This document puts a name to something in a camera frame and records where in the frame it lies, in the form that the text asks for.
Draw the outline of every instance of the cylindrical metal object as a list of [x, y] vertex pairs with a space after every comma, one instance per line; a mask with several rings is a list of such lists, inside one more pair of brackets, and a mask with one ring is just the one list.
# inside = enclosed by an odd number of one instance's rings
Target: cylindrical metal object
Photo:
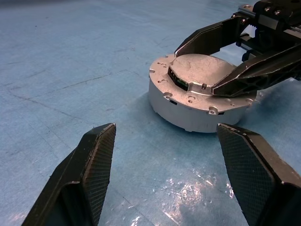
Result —
[[186, 131], [212, 133], [219, 123], [236, 124], [256, 93], [233, 98], [210, 93], [211, 86], [234, 68], [200, 54], [159, 58], [150, 66], [150, 104], [161, 117]]

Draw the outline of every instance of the blue mat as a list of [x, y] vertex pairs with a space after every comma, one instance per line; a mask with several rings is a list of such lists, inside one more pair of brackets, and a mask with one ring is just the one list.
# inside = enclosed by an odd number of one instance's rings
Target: blue mat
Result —
[[[0, 1], [0, 224], [19, 226], [55, 167], [95, 126], [117, 124], [99, 225], [246, 226], [215, 134], [155, 114], [148, 69], [238, 0]], [[216, 54], [239, 64], [243, 50]], [[240, 126], [301, 173], [301, 84], [260, 92]]]

